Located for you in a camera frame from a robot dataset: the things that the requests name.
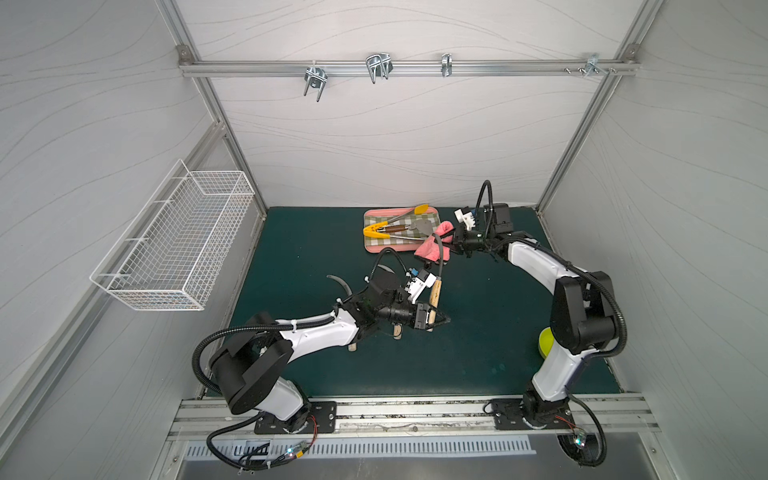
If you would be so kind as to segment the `pink rag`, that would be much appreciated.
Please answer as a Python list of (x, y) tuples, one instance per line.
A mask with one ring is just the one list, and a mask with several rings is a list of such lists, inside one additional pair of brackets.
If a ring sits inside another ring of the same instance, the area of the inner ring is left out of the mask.
[(450, 260), (451, 253), (448, 244), (452, 241), (452, 232), (454, 230), (455, 227), (450, 221), (443, 221), (435, 230), (435, 233), (441, 237), (443, 242), (442, 251), (439, 251), (436, 238), (430, 236), (414, 251), (414, 256), (431, 262), (438, 262), (440, 258), (443, 258), (443, 262), (447, 263)]

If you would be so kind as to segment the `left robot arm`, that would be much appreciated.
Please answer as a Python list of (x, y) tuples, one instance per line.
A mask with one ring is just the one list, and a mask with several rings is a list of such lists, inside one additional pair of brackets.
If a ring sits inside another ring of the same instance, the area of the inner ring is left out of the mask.
[(296, 430), (307, 421), (311, 403), (283, 376), (291, 362), (357, 344), (381, 324), (428, 331), (449, 320), (438, 309), (442, 280), (426, 270), (400, 278), (376, 268), (358, 292), (341, 278), (335, 281), (344, 295), (328, 313), (285, 320), (261, 312), (241, 327), (202, 339), (191, 357), (196, 379), (221, 395), (232, 414), (265, 412)]

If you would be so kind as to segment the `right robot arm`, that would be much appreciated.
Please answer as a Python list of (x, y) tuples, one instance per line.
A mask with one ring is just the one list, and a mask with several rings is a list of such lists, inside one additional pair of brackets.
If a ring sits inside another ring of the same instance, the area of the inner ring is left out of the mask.
[(499, 254), (524, 270), (552, 294), (550, 331), (554, 343), (521, 401), (521, 415), (541, 429), (569, 404), (571, 384), (593, 358), (621, 353), (627, 325), (607, 274), (585, 271), (523, 233), (494, 237), (460, 226), (455, 252)]

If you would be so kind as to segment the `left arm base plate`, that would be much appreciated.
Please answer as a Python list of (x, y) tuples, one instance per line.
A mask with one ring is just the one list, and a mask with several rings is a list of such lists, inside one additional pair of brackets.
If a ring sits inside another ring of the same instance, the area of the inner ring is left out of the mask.
[(337, 403), (334, 401), (306, 402), (287, 420), (280, 420), (271, 413), (261, 412), (254, 424), (254, 433), (312, 434), (333, 433), (336, 429)]

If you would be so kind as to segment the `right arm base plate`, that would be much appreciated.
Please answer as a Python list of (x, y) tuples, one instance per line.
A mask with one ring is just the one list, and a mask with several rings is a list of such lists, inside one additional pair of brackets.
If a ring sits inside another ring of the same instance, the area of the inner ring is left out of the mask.
[(575, 426), (566, 400), (548, 402), (535, 397), (494, 398), (482, 407), (496, 430), (570, 430)]

